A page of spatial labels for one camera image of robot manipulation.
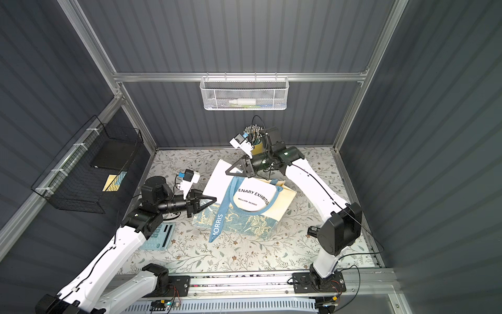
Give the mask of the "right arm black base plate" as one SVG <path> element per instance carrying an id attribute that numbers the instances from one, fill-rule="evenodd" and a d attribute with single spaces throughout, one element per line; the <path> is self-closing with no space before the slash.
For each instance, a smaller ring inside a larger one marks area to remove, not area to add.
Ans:
<path id="1" fill-rule="evenodd" d="M 291 284 L 296 294 L 342 294 L 346 292 L 345 280 L 341 272 L 334 272 L 327 278 L 318 278 L 310 272 L 296 272 L 292 274 Z"/>

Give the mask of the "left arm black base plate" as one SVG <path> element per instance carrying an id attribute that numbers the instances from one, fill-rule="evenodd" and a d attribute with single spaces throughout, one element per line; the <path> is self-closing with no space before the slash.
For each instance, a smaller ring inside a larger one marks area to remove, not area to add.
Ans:
<path id="1" fill-rule="evenodd" d="M 144 298 L 186 297 L 190 280 L 190 276 L 158 276 L 155 289 L 144 295 Z"/>

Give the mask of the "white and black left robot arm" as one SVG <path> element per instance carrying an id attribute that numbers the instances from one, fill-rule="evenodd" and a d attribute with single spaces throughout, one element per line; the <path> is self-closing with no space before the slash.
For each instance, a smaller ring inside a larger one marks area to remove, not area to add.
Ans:
<path id="1" fill-rule="evenodd" d="M 148 178 L 141 187 L 138 208 L 129 212 L 116 229 L 110 242 L 57 294 L 44 295 L 35 306 L 36 313 L 121 313 L 145 296 L 178 296 L 166 267 L 150 263 L 133 279 L 110 293 L 105 289 L 129 257 L 138 250 L 163 223 L 168 213 L 185 211 L 188 217 L 216 203 L 217 198 L 189 188 L 174 194 L 164 177 Z"/>

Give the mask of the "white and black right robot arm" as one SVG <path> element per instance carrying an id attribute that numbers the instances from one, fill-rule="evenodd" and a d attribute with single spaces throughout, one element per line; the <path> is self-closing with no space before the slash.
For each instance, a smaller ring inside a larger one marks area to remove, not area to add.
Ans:
<path id="1" fill-rule="evenodd" d="M 321 247 L 310 266 L 311 279 L 319 285 L 334 276 L 346 248 L 360 237 L 362 208 L 357 203 L 349 204 L 334 192 L 298 148 L 285 145 L 278 129 L 262 130 L 259 136 L 264 146 L 257 155 L 252 154 L 254 144 L 247 133 L 237 134 L 230 140 L 230 145 L 245 155 L 232 164 L 226 174 L 252 178 L 261 170 L 279 171 L 307 196 L 323 221 L 320 228 L 310 227 L 307 232 Z"/>

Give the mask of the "cream and blue canvas tote bag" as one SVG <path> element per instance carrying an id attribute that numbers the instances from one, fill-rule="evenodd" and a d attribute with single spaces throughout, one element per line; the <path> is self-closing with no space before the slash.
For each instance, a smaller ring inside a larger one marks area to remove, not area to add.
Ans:
<path id="1" fill-rule="evenodd" d="M 208 211 L 195 214 L 192 224 L 210 231 L 210 243 L 223 232 L 268 240 L 297 192 L 276 179 L 226 175 L 230 166 L 224 160 L 216 164 L 203 194 L 217 201 Z"/>

